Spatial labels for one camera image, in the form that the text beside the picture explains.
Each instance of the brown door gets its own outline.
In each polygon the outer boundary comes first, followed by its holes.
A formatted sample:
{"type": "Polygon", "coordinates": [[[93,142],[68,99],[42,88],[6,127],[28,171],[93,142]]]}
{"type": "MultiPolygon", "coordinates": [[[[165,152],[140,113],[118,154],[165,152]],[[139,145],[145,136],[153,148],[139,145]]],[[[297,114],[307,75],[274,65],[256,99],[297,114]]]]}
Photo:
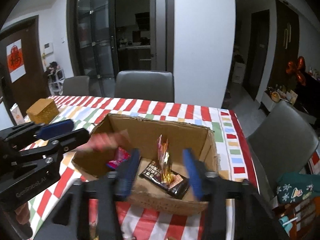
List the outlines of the brown door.
{"type": "Polygon", "coordinates": [[[299,50],[299,16],[288,6],[276,0],[277,8],[277,43],[268,86],[285,85],[295,89],[295,76],[289,77],[285,72],[290,60],[296,61],[299,50]]]}
{"type": "Polygon", "coordinates": [[[26,110],[38,99],[46,98],[49,95],[38,41],[37,17],[15,25],[0,34],[0,75],[4,76],[13,96],[13,98],[7,97],[9,101],[7,105],[11,107],[13,103],[17,103],[23,116],[26,115],[26,110]],[[10,59],[14,59],[15,63],[23,60],[25,74],[12,82],[14,77],[9,73],[7,46],[12,43],[16,44],[19,40],[21,40],[22,59],[21,52],[20,54],[15,53],[16,47],[13,50],[14,57],[10,59]]]}

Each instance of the black snack package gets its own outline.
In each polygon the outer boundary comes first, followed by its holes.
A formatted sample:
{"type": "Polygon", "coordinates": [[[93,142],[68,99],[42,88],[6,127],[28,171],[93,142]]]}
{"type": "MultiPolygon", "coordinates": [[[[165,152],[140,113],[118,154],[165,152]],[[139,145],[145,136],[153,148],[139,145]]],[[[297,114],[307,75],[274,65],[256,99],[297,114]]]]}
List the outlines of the black snack package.
{"type": "Polygon", "coordinates": [[[175,171],[171,171],[174,175],[174,180],[167,185],[165,182],[161,182],[161,173],[157,164],[157,161],[151,161],[139,176],[150,180],[152,183],[165,190],[170,196],[182,199],[189,188],[189,179],[175,171]]]}

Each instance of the kitchen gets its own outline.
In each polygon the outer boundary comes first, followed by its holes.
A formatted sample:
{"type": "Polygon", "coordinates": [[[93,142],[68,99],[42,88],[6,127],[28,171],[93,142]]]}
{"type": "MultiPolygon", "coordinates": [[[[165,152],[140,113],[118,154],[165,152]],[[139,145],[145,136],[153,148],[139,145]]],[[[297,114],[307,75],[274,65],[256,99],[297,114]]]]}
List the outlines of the kitchen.
{"type": "Polygon", "coordinates": [[[119,71],[150,70],[150,0],[116,0],[119,71]]]}

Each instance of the pink snack wrapper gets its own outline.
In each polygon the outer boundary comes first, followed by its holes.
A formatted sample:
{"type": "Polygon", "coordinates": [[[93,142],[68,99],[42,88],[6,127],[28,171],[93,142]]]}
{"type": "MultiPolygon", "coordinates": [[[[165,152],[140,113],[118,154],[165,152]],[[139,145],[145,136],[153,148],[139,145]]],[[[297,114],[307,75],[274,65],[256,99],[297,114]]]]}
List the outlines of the pink snack wrapper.
{"type": "Polygon", "coordinates": [[[107,162],[106,165],[115,170],[122,162],[127,160],[129,157],[130,154],[127,153],[126,150],[119,147],[116,151],[115,159],[113,161],[107,162]]]}

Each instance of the gold foil wrapper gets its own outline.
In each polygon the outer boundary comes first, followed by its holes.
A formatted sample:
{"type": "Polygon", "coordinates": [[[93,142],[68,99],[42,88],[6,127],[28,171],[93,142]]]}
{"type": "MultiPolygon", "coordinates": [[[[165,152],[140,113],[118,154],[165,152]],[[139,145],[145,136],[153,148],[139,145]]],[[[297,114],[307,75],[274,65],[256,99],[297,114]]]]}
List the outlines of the gold foil wrapper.
{"type": "Polygon", "coordinates": [[[158,138],[158,161],[161,170],[161,179],[169,185],[173,182],[173,174],[171,173],[172,161],[169,154],[169,140],[164,139],[162,135],[158,138]]]}

